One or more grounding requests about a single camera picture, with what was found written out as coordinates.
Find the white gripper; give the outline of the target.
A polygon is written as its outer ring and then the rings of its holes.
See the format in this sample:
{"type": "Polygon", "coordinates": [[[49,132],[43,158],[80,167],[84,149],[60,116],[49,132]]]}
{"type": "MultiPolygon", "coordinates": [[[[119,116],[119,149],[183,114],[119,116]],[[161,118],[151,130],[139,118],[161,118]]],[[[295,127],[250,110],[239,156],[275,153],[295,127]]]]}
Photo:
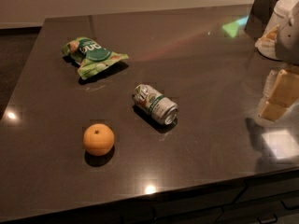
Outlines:
{"type": "MultiPolygon", "coordinates": [[[[266,58],[299,61],[299,0],[278,0],[263,35],[255,47],[266,58]]],[[[280,70],[269,100],[262,98],[257,114],[262,119],[280,119],[299,99],[299,75],[280,70]]]]}

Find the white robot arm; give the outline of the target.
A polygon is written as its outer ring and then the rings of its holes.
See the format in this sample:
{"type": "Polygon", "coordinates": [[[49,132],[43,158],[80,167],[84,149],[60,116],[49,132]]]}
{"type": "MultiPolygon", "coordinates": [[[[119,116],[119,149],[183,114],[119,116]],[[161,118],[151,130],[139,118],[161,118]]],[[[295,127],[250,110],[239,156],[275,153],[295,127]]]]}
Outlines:
{"type": "Polygon", "coordinates": [[[268,59],[282,61],[286,68],[271,70],[263,88],[257,114],[276,121],[299,99],[299,1],[279,0],[263,36],[255,47],[268,59]]]}

